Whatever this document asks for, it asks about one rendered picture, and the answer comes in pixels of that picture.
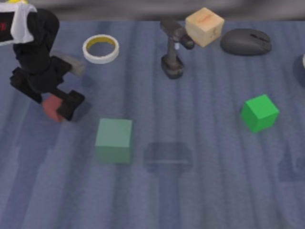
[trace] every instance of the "white ring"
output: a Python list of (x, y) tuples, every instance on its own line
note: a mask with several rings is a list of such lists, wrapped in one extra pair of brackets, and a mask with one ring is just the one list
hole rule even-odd
[[(93, 56), (89, 54), (88, 49), (98, 42), (108, 42), (110, 44), (113, 44), (113, 52), (105, 56)], [(82, 52), (84, 53), (84, 57), (86, 58), (86, 60), (96, 64), (105, 64), (114, 61), (114, 59), (117, 58), (117, 56), (119, 55), (119, 49), (120, 47), (118, 41), (114, 37), (104, 34), (95, 35), (88, 38), (82, 46)]]

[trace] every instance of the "tan cube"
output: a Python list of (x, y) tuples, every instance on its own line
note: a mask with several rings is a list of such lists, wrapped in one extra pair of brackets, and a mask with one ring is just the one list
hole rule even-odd
[(207, 8), (185, 19), (185, 29), (196, 44), (205, 47), (221, 36), (224, 19)]

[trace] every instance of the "gray mouse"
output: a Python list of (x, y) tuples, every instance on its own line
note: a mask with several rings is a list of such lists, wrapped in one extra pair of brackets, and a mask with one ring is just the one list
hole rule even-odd
[(220, 46), (235, 55), (263, 55), (271, 51), (270, 37), (259, 30), (235, 29), (228, 31), (221, 39)]

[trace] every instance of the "teal cube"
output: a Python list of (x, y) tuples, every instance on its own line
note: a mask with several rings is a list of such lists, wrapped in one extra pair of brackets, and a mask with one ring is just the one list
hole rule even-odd
[(131, 138), (131, 120), (101, 119), (95, 142), (100, 161), (103, 163), (130, 163)]
[(257, 133), (272, 127), (279, 113), (270, 98), (263, 94), (244, 103), (241, 117), (248, 128)]

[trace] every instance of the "yellow inside of ring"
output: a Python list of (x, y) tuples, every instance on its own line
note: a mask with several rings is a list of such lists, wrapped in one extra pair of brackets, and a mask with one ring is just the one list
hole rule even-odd
[(93, 46), (94, 44), (96, 43), (99, 43), (99, 42), (106, 42), (106, 43), (109, 43), (109, 44), (112, 44), (112, 45), (115, 45), (115, 42), (113, 39), (109, 38), (109, 37), (96, 37), (96, 38), (93, 38), (92, 40), (90, 40), (86, 46), (86, 49), (90, 49), (91, 46)]

